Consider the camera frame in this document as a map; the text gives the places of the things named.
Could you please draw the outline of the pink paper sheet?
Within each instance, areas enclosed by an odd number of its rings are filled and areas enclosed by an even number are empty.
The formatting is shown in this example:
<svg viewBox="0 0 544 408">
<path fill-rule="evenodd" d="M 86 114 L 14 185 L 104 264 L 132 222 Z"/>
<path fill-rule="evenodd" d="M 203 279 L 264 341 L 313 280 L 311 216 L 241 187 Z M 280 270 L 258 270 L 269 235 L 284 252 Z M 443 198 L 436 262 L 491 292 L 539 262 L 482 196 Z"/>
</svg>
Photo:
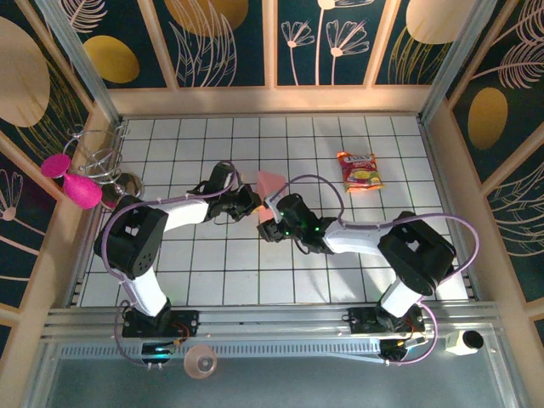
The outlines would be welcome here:
<svg viewBox="0 0 544 408">
<path fill-rule="evenodd" d="M 257 193 L 262 201 L 262 207 L 258 210 L 259 223 L 264 223 L 274 217 L 273 212 L 264 206 L 267 196 L 273 195 L 286 183 L 286 178 L 275 173 L 258 171 Z"/>
</svg>

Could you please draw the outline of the colourful fruit snack packet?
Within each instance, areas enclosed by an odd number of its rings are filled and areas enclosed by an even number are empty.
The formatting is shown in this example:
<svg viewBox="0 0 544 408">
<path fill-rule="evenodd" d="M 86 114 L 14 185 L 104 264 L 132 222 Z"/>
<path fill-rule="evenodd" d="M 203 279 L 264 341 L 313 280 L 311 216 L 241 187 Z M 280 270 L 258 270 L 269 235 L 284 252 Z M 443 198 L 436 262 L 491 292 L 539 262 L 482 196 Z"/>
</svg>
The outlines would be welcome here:
<svg viewBox="0 0 544 408">
<path fill-rule="evenodd" d="M 337 153 L 337 160 L 348 193 L 378 190 L 383 187 L 374 154 L 356 155 L 346 151 Z"/>
</svg>

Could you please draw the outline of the magenta plastic goblet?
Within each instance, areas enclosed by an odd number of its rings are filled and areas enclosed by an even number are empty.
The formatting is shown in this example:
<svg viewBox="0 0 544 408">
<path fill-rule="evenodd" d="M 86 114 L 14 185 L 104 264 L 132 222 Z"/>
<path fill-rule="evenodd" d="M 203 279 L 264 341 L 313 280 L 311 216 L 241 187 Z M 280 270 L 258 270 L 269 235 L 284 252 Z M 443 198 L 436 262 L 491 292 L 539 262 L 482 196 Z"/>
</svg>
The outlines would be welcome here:
<svg viewBox="0 0 544 408">
<path fill-rule="evenodd" d="M 56 154 L 41 165 L 41 173 L 51 179 L 62 178 L 65 195 L 78 207 L 87 210 L 96 207 L 102 200 L 101 188 L 89 177 L 70 172 L 71 158 Z"/>
</svg>

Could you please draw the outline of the black electronics module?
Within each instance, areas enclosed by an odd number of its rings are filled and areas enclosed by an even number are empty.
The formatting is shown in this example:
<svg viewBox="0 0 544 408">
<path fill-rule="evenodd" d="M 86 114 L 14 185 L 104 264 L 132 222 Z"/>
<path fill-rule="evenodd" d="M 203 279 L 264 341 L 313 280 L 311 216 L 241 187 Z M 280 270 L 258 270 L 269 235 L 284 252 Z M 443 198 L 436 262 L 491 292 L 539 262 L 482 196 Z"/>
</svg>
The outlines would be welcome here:
<svg viewBox="0 0 544 408">
<path fill-rule="evenodd" d="M 400 362 L 411 349 L 427 342 L 423 337 L 415 339 L 382 339 L 379 341 L 379 356 L 389 362 Z"/>
<path fill-rule="evenodd" d="M 141 349 L 141 360 L 146 364 L 165 364 L 175 352 L 173 342 L 144 343 Z"/>
</svg>

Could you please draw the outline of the aluminium mounting rail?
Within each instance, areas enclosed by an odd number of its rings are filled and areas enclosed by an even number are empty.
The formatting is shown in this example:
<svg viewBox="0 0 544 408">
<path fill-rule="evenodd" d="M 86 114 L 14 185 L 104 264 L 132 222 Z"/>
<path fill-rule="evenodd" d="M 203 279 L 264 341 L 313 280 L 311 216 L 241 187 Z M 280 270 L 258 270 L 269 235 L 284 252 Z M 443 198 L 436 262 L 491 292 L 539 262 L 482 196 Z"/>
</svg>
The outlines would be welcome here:
<svg viewBox="0 0 544 408">
<path fill-rule="evenodd" d="M 426 302 L 437 320 L 441 336 L 455 330 L 502 332 L 498 308 L 493 302 Z M 331 339 L 350 337 L 345 320 L 349 303 L 317 303 L 271 306 L 198 307 L 194 341 L 245 341 Z M 111 340 L 115 308 L 72 308 L 49 311 L 41 340 L 53 343 Z"/>
</svg>

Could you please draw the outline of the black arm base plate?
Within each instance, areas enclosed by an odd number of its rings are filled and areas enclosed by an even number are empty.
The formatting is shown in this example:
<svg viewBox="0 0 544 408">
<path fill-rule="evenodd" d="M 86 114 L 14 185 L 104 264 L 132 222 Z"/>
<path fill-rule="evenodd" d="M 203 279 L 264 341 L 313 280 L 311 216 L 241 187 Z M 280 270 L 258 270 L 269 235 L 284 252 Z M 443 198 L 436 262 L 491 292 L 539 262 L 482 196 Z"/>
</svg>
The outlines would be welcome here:
<svg viewBox="0 0 544 408">
<path fill-rule="evenodd" d="M 401 317 L 395 317 L 381 307 L 355 307 L 343 316 L 352 334 L 400 334 L 425 332 L 422 309 L 412 305 Z"/>
<path fill-rule="evenodd" d="M 123 320 L 123 338 L 195 337 L 199 313 L 169 309 L 151 317 L 131 309 L 123 313 Z"/>
</svg>

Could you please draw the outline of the aluminium frame post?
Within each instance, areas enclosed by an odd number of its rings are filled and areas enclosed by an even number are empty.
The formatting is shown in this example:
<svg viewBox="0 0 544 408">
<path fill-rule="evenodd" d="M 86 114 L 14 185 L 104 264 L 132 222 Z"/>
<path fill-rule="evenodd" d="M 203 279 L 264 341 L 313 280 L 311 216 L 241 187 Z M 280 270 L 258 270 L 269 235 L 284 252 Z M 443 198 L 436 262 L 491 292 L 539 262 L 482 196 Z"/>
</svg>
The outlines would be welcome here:
<svg viewBox="0 0 544 408">
<path fill-rule="evenodd" d="M 420 123 L 426 127 L 441 105 L 447 90 L 453 83 L 457 72 L 466 62 L 478 41 L 485 25 L 490 20 L 497 0 L 476 0 L 461 27 L 457 39 L 451 45 L 444 62 L 433 80 L 429 94 L 419 112 Z"/>
<path fill-rule="evenodd" d="M 90 35 L 108 14 L 106 0 L 32 0 L 46 26 L 64 49 L 87 90 L 110 123 L 118 124 L 120 115 L 113 104 L 103 78 L 99 75 L 81 35 Z"/>
</svg>

